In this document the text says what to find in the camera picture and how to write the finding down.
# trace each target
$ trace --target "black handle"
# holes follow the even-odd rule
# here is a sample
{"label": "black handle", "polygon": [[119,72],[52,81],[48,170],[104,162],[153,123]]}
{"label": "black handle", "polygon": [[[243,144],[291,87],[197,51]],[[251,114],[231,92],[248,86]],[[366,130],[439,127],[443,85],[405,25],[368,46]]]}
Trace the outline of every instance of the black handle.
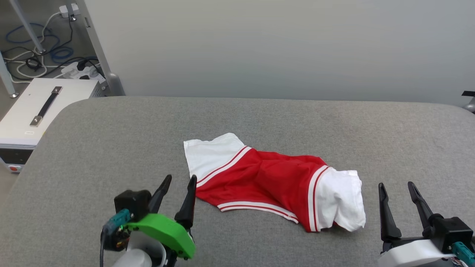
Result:
{"label": "black handle", "polygon": [[165,177],[165,180],[163,180],[163,182],[161,183],[162,184],[158,187],[155,193],[153,193],[153,196],[150,199],[150,202],[149,202],[150,213],[158,213],[163,197],[167,194],[168,188],[170,187],[171,174],[167,175],[167,177]]}
{"label": "black handle", "polygon": [[381,221],[381,240],[390,241],[402,237],[401,230],[396,226],[394,218],[389,208],[389,197],[384,184],[379,184],[380,193],[380,221]]}
{"label": "black handle", "polygon": [[409,193],[411,194],[412,202],[417,206],[417,211],[419,212],[420,222],[422,223],[422,236],[428,238],[431,233],[431,226],[429,223],[429,217],[433,214],[427,205],[427,202],[424,200],[416,185],[413,182],[408,182]]}
{"label": "black handle", "polygon": [[188,193],[186,194],[183,205],[180,211],[175,214],[175,221],[181,224],[186,230],[193,226],[193,217],[195,213],[195,198],[196,198],[196,175],[193,175],[188,183]]}
{"label": "black handle", "polygon": [[43,104],[43,107],[39,111],[38,115],[33,117],[33,120],[31,121],[30,126],[38,127],[38,125],[43,120],[43,117],[46,115],[46,112],[48,111],[49,107],[51,106],[51,104],[53,103],[53,101],[55,100],[55,98],[58,96],[58,94],[61,92],[62,89],[63,89],[63,87],[61,87],[61,86],[56,86],[53,89],[53,91],[51,92],[51,95],[48,97],[46,102]]}

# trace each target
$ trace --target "table leg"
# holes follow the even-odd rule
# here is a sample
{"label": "table leg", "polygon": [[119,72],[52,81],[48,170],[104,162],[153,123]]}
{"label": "table leg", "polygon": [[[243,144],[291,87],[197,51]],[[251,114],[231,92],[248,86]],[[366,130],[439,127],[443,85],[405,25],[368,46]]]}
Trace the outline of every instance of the table leg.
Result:
{"label": "table leg", "polygon": [[8,73],[7,66],[5,65],[5,62],[3,61],[3,56],[0,53],[1,57],[1,62],[0,62],[0,77],[1,80],[3,81],[3,84],[5,85],[5,88],[7,89],[8,95],[11,98],[17,97],[19,94],[15,91],[15,88],[13,87],[13,83],[10,80],[10,73]]}
{"label": "table leg", "polygon": [[10,4],[13,7],[13,9],[15,10],[15,12],[17,13],[18,17],[20,18],[21,23],[23,23],[23,26],[27,30],[28,35],[30,36],[30,38],[33,40],[33,43],[35,43],[35,46],[38,49],[38,52],[40,54],[46,52],[46,49],[44,49],[42,47],[41,43],[39,42],[38,38],[36,37],[35,32],[31,28],[31,25],[30,25],[28,19],[26,18],[25,13],[23,12],[23,9],[21,9],[21,6],[18,3],[18,1],[17,0],[10,0]]}
{"label": "table leg", "polygon": [[69,20],[75,21],[76,18],[74,17],[73,2],[71,0],[66,0],[66,8],[67,8]]}

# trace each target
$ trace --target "red and white shirt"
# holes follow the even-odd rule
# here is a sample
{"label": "red and white shirt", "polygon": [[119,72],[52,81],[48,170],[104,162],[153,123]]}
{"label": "red and white shirt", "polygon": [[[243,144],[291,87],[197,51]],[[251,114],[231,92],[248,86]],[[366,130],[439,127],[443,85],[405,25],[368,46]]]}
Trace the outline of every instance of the red and white shirt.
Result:
{"label": "red and white shirt", "polygon": [[356,171],[337,171],[319,157],[286,156],[257,151],[233,133],[212,141],[184,142],[196,196],[221,211],[262,210],[275,213],[307,232],[334,223],[355,231],[366,215]]}

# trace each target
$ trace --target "gray table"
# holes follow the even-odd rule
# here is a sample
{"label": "gray table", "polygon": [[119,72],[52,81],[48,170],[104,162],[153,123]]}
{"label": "gray table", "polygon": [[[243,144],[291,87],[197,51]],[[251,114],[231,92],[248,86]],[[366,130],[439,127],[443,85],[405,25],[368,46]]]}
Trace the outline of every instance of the gray table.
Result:
{"label": "gray table", "polygon": [[[180,266],[376,266],[378,183],[404,236],[422,232],[407,181],[434,212],[475,229],[475,116],[454,106],[258,99],[107,97],[67,107],[51,124],[0,213],[0,266],[98,266],[99,233],[126,189],[174,178],[161,212],[186,193],[183,141],[235,133],[259,150],[322,157],[358,170],[364,229],[306,233],[275,214],[221,213],[198,200],[197,253]],[[110,266],[120,253],[106,252]]]}

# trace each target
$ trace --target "floor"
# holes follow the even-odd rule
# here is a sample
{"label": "floor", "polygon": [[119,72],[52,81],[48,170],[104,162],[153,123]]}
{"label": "floor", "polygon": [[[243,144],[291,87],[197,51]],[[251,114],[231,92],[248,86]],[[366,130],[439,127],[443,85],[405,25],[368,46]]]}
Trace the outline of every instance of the floor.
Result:
{"label": "floor", "polygon": [[[53,13],[59,11],[59,6],[65,5],[64,0],[19,0],[23,10],[27,18],[30,22],[35,22],[44,25],[46,20],[51,16]],[[12,44],[5,40],[5,35],[11,31],[12,29],[22,25],[21,21],[18,19],[16,13],[12,9],[10,2],[0,1],[0,50],[5,51],[7,49],[13,48],[15,46],[24,46],[29,49],[33,49],[33,44],[26,43],[26,44]],[[94,49],[92,47],[91,41],[89,36],[87,35],[86,28],[82,22],[82,18],[79,16],[78,20],[71,23],[71,27],[73,29],[73,38],[71,43],[67,46],[71,47],[74,50],[73,57],[90,57],[94,56]],[[49,25],[48,28],[52,30],[54,34],[56,34],[60,40],[61,44],[68,41],[70,38],[70,29],[68,19],[63,19],[61,16],[54,17]],[[34,27],[33,28],[38,35],[41,35],[41,27]],[[11,34],[10,39],[12,40],[28,40],[29,37],[24,29],[20,29],[15,32],[15,34]],[[55,43],[54,40],[46,39],[42,45],[48,49]],[[11,58],[19,53],[19,51],[11,51],[3,55],[6,58]],[[51,58],[46,55],[45,56],[45,64],[46,65],[58,65],[51,61]],[[13,69],[14,73],[16,73],[16,66],[11,65],[10,69]],[[27,75],[38,75],[39,73],[33,72],[26,67],[22,69],[22,71]],[[47,77],[55,77],[60,74],[60,70],[52,73]],[[15,89],[17,92],[21,93],[28,84],[14,84]],[[8,112],[10,107],[15,103],[15,99],[9,98],[3,83],[0,80],[0,119],[4,117],[4,115]],[[5,199],[8,196],[13,184],[15,183],[16,179],[18,178],[17,174],[10,173],[6,168],[0,166],[0,207],[3,205]]]}

